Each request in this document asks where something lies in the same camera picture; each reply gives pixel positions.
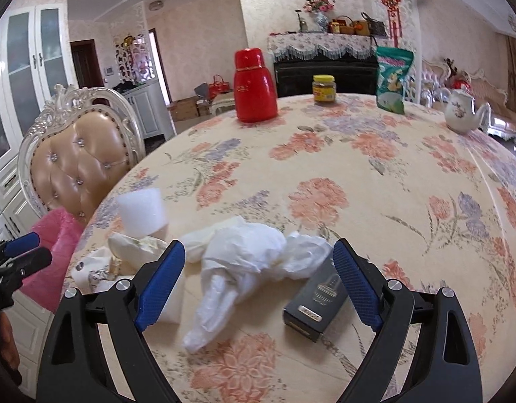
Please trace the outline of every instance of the green snack bag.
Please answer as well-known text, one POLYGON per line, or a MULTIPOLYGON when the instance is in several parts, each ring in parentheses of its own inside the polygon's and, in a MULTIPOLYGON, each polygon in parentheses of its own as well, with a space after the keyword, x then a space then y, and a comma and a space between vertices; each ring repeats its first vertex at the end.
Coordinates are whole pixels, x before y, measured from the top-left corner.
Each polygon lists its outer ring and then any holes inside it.
POLYGON ((377 47, 377 107, 403 115, 404 80, 413 63, 412 51, 401 48, 377 47))

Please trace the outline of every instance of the yellow jar lid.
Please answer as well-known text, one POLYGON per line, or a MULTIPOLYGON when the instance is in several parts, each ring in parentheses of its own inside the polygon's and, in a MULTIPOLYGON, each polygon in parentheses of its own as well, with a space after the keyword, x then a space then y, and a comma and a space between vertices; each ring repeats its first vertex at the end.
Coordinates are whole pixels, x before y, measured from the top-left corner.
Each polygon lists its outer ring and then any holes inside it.
POLYGON ((318 83, 331 83, 334 82, 334 76, 318 74, 317 76, 314 76, 314 81, 318 83))

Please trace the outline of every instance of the jar label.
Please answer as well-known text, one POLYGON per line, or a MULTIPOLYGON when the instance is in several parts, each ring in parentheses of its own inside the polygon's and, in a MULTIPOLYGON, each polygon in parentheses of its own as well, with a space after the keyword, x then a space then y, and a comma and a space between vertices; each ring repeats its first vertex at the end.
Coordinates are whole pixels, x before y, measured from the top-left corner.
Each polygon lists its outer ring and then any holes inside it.
POLYGON ((334 102, 337 97, 337 91, 332 86, 314 86, 312 88, 315 101, 334 102))

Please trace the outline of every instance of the pink plastic bag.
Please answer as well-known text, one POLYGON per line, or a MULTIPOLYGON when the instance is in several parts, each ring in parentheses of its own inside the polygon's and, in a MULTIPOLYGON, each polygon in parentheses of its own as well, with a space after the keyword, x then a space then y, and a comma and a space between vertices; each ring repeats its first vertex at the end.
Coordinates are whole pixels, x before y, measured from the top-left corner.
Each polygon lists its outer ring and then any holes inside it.
POLYGON ((51 312, 56 312, 60 304, 66 270, 83 230, 63 207, 50 211, 32 226, 31 231, 39 235, 40 246, 51 251, 53 261, 47 268, 27 277, 21 292, 51 312))

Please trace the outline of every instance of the white teapot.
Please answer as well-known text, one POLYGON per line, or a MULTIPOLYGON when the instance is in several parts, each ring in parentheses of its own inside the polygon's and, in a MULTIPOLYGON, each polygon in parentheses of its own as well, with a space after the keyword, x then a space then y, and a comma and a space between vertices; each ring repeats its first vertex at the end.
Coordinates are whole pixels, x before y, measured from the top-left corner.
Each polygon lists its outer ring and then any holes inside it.
POLYGON ((475 99, 466 91, 454 89, 450 93, 447 107, 444 110, 444 120, 447 126, 456 133, 467 133, 476 130, 482 124, 484 114, 490 114, 489 103, 484 103, 475 112, 475 99))

